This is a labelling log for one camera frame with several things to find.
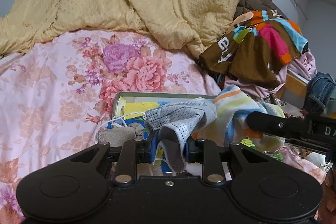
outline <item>mask ear loop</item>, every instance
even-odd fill
[[[99,129],[101,129],[103,126],[105,126],[109,122],[114,122],[114,121],[117,121],[117,120],[121,120],[122,123],[123,123],[123,126],[126,127],[127,124],[126,124],[126,122],[125,122],[125,120],[123,118],[126,117],[126,116],[128,116],[128,115],[133,115],[133,114],[142,114],[142,117],[144,118],[144,120],[146,120],[146,113],[144,113],[142,111],[132,112],[132,113],[128,113],[128,114],[122,115],[122,116],[114,116],[114,117],[112,117],[111,120],[103,122],[100,126],[96,127],[96,129],[94,130],[94,136],[93,136],[93,138],[94,138],[93,141],[95,142],[95,144],[98,143],[97,139],[96,139],[96,136],[97,136],[97,133],[98,133]]]

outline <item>striped towel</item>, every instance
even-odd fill
[[[219,146],[228,146],[233,141],[240,142],[249,137],[261,152],[276,151],[283,146],[284,138],[253,131],[246,123],[247,115],[254,111],[284,118],[285,115],[279,106],[258,103],[235,85],[222,90],[213,100],[213,104],[217,109],[217,119],[193,135],[194,138],[206,138],[215,141]]]

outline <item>white fabric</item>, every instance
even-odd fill
[[[145,113],[148,130],[160,130],[158,147],[163,148],[168,166],[176,173],[185,170],[183,149],[188,137],[217,118],[214,104],[203,98],[165,104]]]

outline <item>pink bed sheet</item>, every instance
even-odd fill
[[[220,92],[185,53],[130,32],[65,33],[0,62],[0,74],[0,224],[24,219],[15,197],[24,176],[93,144],[117,92]],[[323,174],[304,163],[321,181]]]

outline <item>hand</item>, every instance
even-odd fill
[[[336,166],[328,171],[325,181],[322,183],[323,196],[319,207],[319,219],[321,224],[336,224]]]

